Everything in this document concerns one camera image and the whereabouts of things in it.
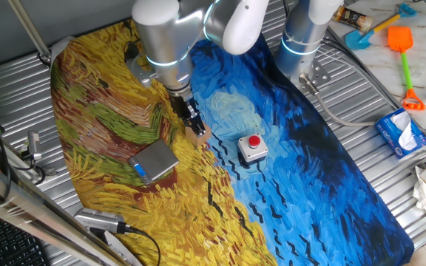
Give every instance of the tissue box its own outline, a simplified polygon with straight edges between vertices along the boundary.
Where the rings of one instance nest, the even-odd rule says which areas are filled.
[[[401,147],[399,144],[399,138],[401,137],[403,131],[399,129],[390,118],[403,112],[405,112],[403,108],[398,109],[395,112],[392,112],[389,115],[379,119],[379,121],[376,123],[377,130],[381,132],[382,136],[388,142],[389,146],[394,150],[399,159],[405,157],[405,155],[411,154],[421,147],[426,146],[426,137],[422,134],[417,125],[410,119],[410,128],[416,146],[411,150],[407,150]]]

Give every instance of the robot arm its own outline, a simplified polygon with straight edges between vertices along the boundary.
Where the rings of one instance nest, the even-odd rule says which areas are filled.
[[[268,0],[137,0],[132,17],[147,58],[171,96],[172,107],[186,126],[205,133],[195,105],[190,78],[190,49],[201,39],[227,52],[247,52],[259,37]],[[131,69],[137,77],[139,71]]]

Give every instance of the silver connector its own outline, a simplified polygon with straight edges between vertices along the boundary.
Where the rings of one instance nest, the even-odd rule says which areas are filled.
[[[313,84],[310,80],[310,78],[308,78],[308,76],[306,74],[301,74],[299,76],[299,82],[305,86],[305,88],[308,89],[308,91],[310,92],[311,95],[315,96],[317,94],[320,93],[320,91],[318,90],[317,86],[315,86],[315,84]]]
[[[112,233],[118,232],[118,224],[120,222],[124,223],[124,218],[121,215],[88,208],[81,208],[73,217],[85,227],[96,228]]]
[[[29,131],[27,133],[28,151],[33,160],[42,159],[41,139],[38,132]]]

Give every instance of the metal grate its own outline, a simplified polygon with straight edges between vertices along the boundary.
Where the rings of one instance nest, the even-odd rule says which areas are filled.
[[[280,42],[285,22],[281,0],[271,0],[263,25],[263,34],[273,50]],[[376,83],[367,82],[353,67],[318,54],[319,62],[330,74],[330,83],[320,91],[330,110],[351,121],[377,120],[393,110]],[[325,118],[362,173],[388,205],[412,239],[416,248],[426,242],[426,213],[415,207],[412,198],[416,177],[411,173],[426,152],[398,160],[374,127],[341,126],[325,114],[308,93],[305,94]],[[38,187],[73,215],[82,207],[65,165],[50,98],[50,72],[36,54],[0,66],[0,123],[7,129],[4,139],[15,149],[23,144],[28,130],[40,133],[45,151],[38,165],[55,168],[57,176],[47,177]],[[75,257],[51,245],[45,245],[51,265],[83,265]]]

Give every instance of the emergency stop button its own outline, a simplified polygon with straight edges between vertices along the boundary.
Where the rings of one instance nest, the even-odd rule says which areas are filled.
[[[257,148],[260,144],[260,138],[256,135],[250,136],[248,141],[249,141],[249,147],[251,147],[251,149]]]

